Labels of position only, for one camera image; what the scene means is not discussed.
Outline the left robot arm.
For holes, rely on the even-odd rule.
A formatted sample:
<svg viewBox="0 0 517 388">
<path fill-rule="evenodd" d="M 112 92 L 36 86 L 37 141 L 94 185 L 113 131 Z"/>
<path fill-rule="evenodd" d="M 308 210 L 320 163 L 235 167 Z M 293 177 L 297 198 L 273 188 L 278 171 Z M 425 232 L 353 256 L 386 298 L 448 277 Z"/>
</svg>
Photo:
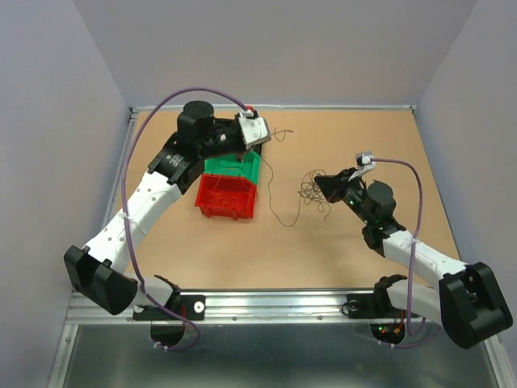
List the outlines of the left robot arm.
<svg viewBox="0 0 517 388">
<path fill-rule="evenodd" d="M 247 108 L 231 119 L 217 118 L 213 106 L 191 101 L 183 106 L 175 132 L 152 159 L 132 195 L 122 192 L 119 212 L 81 247 L 64 254 L 74 290 L 111 315 L 135 304 L 156 289 L 152 309 L 161 318 L 179 312 L 179 288 L 161 276 L 145 279 L 140 271 L 126 275 L 135 249 L 156 221 L 204 172 L 204 162 L 227 154 L 242 156 L 271 138 L 267 121 Z"/>
</svg>

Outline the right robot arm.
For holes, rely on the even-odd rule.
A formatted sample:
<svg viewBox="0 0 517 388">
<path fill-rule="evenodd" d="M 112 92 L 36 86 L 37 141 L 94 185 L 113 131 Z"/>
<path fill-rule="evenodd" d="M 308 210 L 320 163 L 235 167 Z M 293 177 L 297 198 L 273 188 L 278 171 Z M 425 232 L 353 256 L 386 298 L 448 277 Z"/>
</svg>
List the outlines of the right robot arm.
<svg viewBox="0 0 517 388">
<path fill-rule="evenodd" d="M 367 246 L 407 268 L 381 277 L 373 291 L 343 305 L 350 318 L 392 318 L 398 311 L 440 325 L 454 344 L 469 349 L 512 327 L 513 317 L 492 269 L 466 264 L 417 240 L 393 213 L 392 188 L 366 184 L 354 168 L 314 182 L 329 203 L 343 202 L 364 224 Z"/>
</svg>

